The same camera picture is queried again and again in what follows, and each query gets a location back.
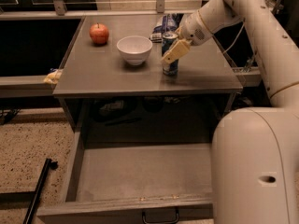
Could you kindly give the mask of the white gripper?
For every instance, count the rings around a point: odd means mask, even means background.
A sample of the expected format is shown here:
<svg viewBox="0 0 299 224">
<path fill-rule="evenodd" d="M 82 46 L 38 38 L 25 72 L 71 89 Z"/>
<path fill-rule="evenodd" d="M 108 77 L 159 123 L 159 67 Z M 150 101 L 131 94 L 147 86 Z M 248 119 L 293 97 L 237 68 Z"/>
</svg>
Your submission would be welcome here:
<svg viewBox="0 0 299 224">
<path fill-rule="evenodd" d="M 170 64 L 183 57 L 193 46 L 201 46 L 213 36 L 211 28 L 211 14 L 204 10 L 197 10 L 186 17 L 178 28 L 181 39 L 177 39 L 163 55 L 161 62 Z"/>
</svg>

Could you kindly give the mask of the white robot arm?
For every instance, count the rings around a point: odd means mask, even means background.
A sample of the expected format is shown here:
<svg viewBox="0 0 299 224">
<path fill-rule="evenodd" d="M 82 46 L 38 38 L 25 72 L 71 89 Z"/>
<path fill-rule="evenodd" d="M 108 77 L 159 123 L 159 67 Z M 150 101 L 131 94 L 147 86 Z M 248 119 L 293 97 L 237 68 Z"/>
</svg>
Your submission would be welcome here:
<svg viewBox="0 0 299 224">
<path fill-rule="evenodd" d="M 270 100 L 230 112 L 211 147 L 214 224 L 298 224 L 299 50 L 265 0 L 210 0 L 178 28 L 168 66 L 224 27 L 242 22 Z"/>
</svg>

